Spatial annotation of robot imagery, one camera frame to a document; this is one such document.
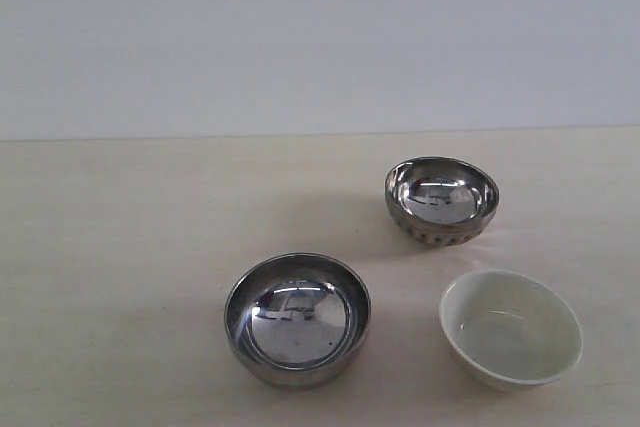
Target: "white table surface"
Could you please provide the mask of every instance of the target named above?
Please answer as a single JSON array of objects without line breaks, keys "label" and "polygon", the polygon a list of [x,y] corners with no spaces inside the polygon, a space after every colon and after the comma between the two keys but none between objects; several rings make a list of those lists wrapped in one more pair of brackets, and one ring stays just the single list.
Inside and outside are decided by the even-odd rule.
[{"label": "white table surface", "polygon": [[[398,161],[447,155],[501,189],[490,227],[425,250],[387,215]],[[638,426],[640,128],[0,144],[0,425]],[[225,298],[272,255],[313,251],[373,302],[356,362],[317,390],[235,360]],[[453,360],[436,309],[476,269],[574,307],[577,369],[520,394]]]}]

